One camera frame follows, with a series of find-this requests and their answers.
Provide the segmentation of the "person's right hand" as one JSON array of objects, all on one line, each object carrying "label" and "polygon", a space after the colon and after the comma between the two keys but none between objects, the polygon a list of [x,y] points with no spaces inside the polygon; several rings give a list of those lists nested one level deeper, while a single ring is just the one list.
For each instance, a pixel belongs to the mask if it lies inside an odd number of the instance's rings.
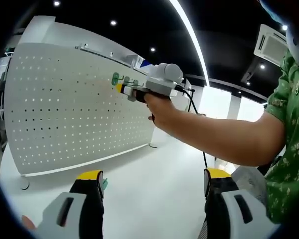
[{"label": "person's right hand", "polygon": [[171,123],[172,118],[178,113],[178,109],[168,97],[146,93],[144,100],[146,106],[151,111],[148,120],[152,121],[160,129],[165,129]]}]

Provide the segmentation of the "person's left hand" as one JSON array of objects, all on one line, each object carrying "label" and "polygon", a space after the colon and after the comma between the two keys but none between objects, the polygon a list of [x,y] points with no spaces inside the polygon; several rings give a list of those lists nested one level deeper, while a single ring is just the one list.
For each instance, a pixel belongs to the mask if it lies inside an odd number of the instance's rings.
[{"label": "person's left hand", "polygon": [[27,228],[28,230],[34,230],[34,229],[36,229],[36,226],[33,223],[33,221],[31,219],[29,219],[27,216],[22,215],[21,216],[21,221],[22,221],[23,226],[25,228]]}]

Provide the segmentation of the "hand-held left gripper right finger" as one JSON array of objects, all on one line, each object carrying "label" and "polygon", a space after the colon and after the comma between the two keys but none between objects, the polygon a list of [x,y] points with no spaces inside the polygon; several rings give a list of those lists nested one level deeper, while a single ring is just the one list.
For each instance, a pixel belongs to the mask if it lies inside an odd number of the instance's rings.
[{"label": "hand-held left gripper right finger", "polygon": [[264,176],[257,168],[204,170],[205,239],[267,239],[279,227],[267,214]]}]

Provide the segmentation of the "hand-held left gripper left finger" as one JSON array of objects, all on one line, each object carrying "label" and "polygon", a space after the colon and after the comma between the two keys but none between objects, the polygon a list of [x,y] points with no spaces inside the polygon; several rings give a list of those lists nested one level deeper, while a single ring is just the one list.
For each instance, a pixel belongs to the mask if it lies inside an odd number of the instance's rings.
[{"label": "hand-held left gripper left finger", "polygon": [[102,239],[104,178],[102,170],[82,173],[43,211],[39,239]]}]

